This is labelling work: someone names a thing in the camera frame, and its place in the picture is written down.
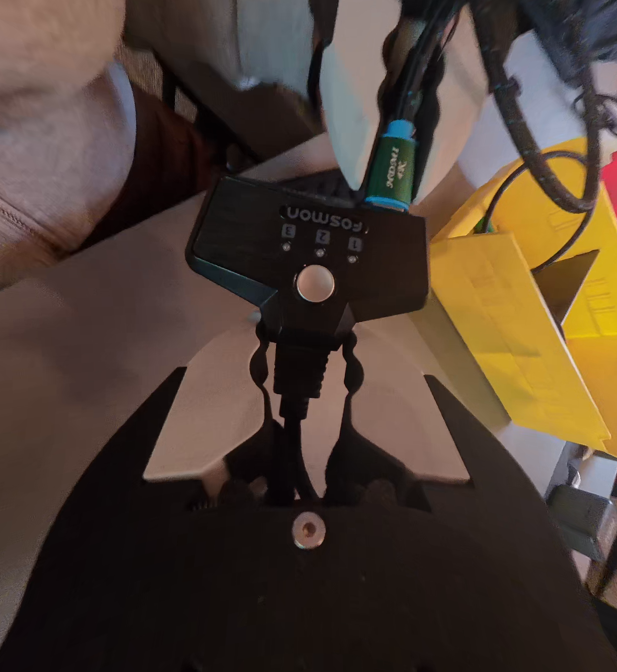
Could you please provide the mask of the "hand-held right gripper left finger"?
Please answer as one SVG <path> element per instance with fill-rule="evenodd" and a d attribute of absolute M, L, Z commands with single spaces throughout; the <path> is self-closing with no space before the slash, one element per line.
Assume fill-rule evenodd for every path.
<path fill-rule="evenodd" d="M 199 480 L 216 497 L 230 477 L 225 457 L 262 428 L 263 392 L 250 374 L 256 323 L 237 323 L 189 361 L 143 478 Z"/>

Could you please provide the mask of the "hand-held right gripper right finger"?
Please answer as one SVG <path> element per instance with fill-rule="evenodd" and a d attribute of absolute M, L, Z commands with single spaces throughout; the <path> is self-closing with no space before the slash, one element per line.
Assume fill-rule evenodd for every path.
<path fill-rule="evenodd" d="M 410 344 L 418 345 L 420 336 L 410 323 L 391 323 L 403 330 L 390 333 L 380 329 L 386 325 L 355 325 L 354 354 L 364 373 L 352 403 L 355 429 L 422 481 L 469 483 L 468 471 L 423 370 L 405 341 L 398 339 L 409 335 Z"/>

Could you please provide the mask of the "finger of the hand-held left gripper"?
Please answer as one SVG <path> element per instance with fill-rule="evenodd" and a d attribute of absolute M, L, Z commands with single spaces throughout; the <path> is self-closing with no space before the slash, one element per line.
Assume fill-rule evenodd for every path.
<path fill-rule="evenodd" d="M 475 29 L 456 29 L 439 64 L 443 76 L 417 121 L 414 206 L 455 164 L 489 91 Z"/>
<path fill-rule="evenodd" d="M 400 13 L 400 1 L 339 1 L 333 37 L 323 51 L 324 120 L 339 169 L 353 191 L 362 187 L 380 126 L 383 46 Z"/>

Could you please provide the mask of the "braided hdmi cable green plug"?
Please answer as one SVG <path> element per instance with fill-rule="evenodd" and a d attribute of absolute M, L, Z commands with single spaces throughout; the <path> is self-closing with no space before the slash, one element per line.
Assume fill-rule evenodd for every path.
<path fill-rule="evenodd" d="M 569 74 L 569 83 L 581 90 L 582 118 L 587 134 L 587 154 L 575 155 L 584 161 L 586 176 L 582 197 L 572 195 L 551 170 L 524 118 L 517 101 L 516 80 L 505 72 L 502 44 L 496 37 L 494 1 L 404 1 L 403 11 L 422 22 L 421 33 L 406 56 L 402 73 L 388 96 L 388 125 L 378 139 L 365 201 L 380 208 L 407 212 L 414 189 L 429 156 L 428 145 L 419 149 L 415 137 L 421 127 L 419 114 L 430 110 L 430 122 L 424 142 L 433 138 L 438 119 L 437 88 L 443 77 L 444 35 L 449 23 L 457 18 L 465 4 L 470 5 L 482 63 L 490 92 L 495 97 L 501 119 L 522 161 L 539 187 L 556 206 L 573 214 L 593 212 L 600 181 L 598 138 L 601 113 L 598 94 L 590 70 L 592 46 L 587 24 L 588 10 L 579 1 L 545 1 L 535 5 L 520 1 L 524 13 L 533 22 L 548 53 L 561 52 L 560 64 Z"/>

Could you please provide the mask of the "yellow plastic bin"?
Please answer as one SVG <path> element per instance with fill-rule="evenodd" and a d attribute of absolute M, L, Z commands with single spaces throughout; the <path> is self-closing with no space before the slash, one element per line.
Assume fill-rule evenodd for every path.
<path fill-rule="evenodd" d="M 518 159 L 477 189 L 430 246 L 433 293 L 513 422 L 617 458 L 617 217 L 605 184 L 562 262 L 597 252 L 560 329 L 531 270 L 582 216 L 559 209 L 528 172 L 476 233 Z"/>

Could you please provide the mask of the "black hdmi switch box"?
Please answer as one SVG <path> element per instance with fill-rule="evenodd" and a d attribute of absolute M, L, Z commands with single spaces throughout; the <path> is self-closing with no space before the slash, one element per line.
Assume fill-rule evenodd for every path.
<path fill-rule="evenodd" d="M 238 177 L 207 194 L 186 261 L 259 308 L 269 340 L 328 351 L 355 324 L 422 309 L 430 292 L 422 218 Z"/>

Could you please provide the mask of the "dark cloth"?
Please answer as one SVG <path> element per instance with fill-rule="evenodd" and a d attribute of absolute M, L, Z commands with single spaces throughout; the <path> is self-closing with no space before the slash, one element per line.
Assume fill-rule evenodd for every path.
<path fill-rule="evenodd" d="M 581 85 L 581 64 L 617 63 L 617 1 L 520 1 L 560 79 Z"/>

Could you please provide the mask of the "dark grey box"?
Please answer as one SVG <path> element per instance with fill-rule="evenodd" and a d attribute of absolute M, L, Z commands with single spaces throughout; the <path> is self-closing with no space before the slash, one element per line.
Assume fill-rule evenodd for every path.
<path fill-rule="evenodd" d="M 547 504 L 570 550 L 596 562 L 606 561 L 617 531 L 617 513 L 610 499 L 559 484 Z"/>

